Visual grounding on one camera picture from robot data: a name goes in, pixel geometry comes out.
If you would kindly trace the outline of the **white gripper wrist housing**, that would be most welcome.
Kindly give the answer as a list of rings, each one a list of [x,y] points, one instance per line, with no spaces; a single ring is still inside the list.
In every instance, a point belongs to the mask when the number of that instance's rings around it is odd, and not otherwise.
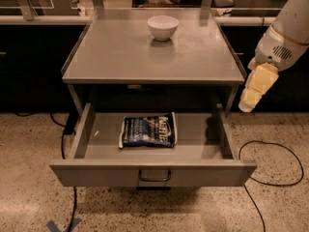
[[[292,67],[308,49],[308,43],[301,43],[269,26],[255,49],[255,62],[268,63],[282,72]]]

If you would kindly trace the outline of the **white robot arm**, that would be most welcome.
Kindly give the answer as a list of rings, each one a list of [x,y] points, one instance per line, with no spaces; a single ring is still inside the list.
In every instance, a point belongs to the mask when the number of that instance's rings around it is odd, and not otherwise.
[[[309,0],[288,0],[267,28],[250,61],[239,109],[251,112],[279,77],[309,47]]]

